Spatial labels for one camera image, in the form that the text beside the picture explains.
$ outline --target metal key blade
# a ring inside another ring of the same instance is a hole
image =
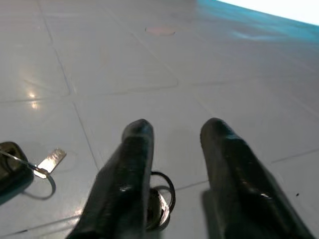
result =
[[[45,169],[48,173],[51,173],[56,166],[65,158],[66,152],[60,148],[53,150],[37,167]],[[40,178],[46,178],[46,175],[33,171],[34,174]]]

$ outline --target tile grout line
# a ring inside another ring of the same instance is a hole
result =
[[[57,59],[57,61],[58,61],[58,64],[60,65],[60,68],[61,68],[61,70],[62,70],[62,74],[63,74],[63,78],[64,78],[64,81],[65,81],[65,84],[66,84],[66,86],[67,86],[67,88],[68,88],[68,95],[66,95],[66,96],[69,96],[69,95],[71,95],[71,87],[70,87],[70,84],[69,84],[69,82],[68,82],[68,80],[67,80],[67,77],[66,77],[66,74],[65,74],[65,71],[64,71],[64,67],[63,67],[62,62],[61,62],[61,60],[60,60],[59,54],[58,54],[58,52],[57,52],[57,50],[56,50],[56,48],[55,48],[55,46],[54,46],[53,36],[52,36],[52,33],[51,33],[50,29],[49,29],[49,26],[48,26],[48,23],[47,23],[47,20],[46,20],[46,16],[45,16],[45,14],[43,13],[43,9],[42,9],[42,6],[41,6],[41,3],[39,2],[39,0],[35,0],[35,2],[36,2],[36,4],[38,5],[38,7],[39,7],[39,9],[40,9],[41,17],[42,17],[42,19],[43,19],[43,21],[44,21],[45,28],[46,28],[46,30],[47,30],[47,32],[48,32],[49,37],[50,37],[52,49],[53,49],[53,51],[54,51],[54,53],[55,53],[56,59]]]
[[[85,135],[86,142],[87,142],[87,144],[88,144],[88,146],[89,146],[89,149],[90,149],[90,152],[91,152],[91,155],[92,155],[92,157],[93,157],[94,164],[95,164],[95,167],[97,168],[97,173],[98,173],[98,172],[100,171],[100,168],[99,168],[99,165],[98,165],[98,163],[97,163],[97,159],[94,157],[93,149],[92,149],[92,146],[91,146],[89,137],[88,137],[88,135],[87,135],[87,133],[86,133],[86,130],[85,130],[85,128],[84,128],[83,121],[82,121],[82,119],[81,119],[81,117],[80,117],[80,114],[79,114],[79,112],[78,112],[78,109],[77,109],[77,106],[76,106],[75,102],[72,101],[72,104],[73,104],[73,106],[74,106],[75,112],[76,112],[76,114],[77,114],[77,116],[78,116],[78,119],[79,119],[79,121],[80,121],[81,127],[82,127],[82,129],[83,129],[83,133],[84,133],[84,135]]]

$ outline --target glossy floor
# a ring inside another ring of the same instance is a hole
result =
[[[319,28],[213,0],[1,0],[0,139],[38,163],[55,147],[55,195],[0,206],[0,238],[62,239],[123,128],[155,129],[153,168],[177,188],[149,238],[209,239],[199,143],[227,121],[319,237]],[[27,189],[49,194],[36,179]]]

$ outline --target black key fob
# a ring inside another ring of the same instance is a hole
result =
[[[0,143],[0,149],[27,161],[16,143]],[[32,183],[33,178],[33,171],[26,165],[0,154],[0,205],[23,192]]]

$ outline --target floor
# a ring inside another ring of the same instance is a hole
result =
[[[319,237],[319,27],[213,0],[0,0],[0,32],[0,141],[33,163],[68,154],[52,198],[0,207],[1,239],[64,238],[140,118],[155,128],[153,169],[177,189],[157,238],[208,239],[199,133],[211,117],[247,140]]]

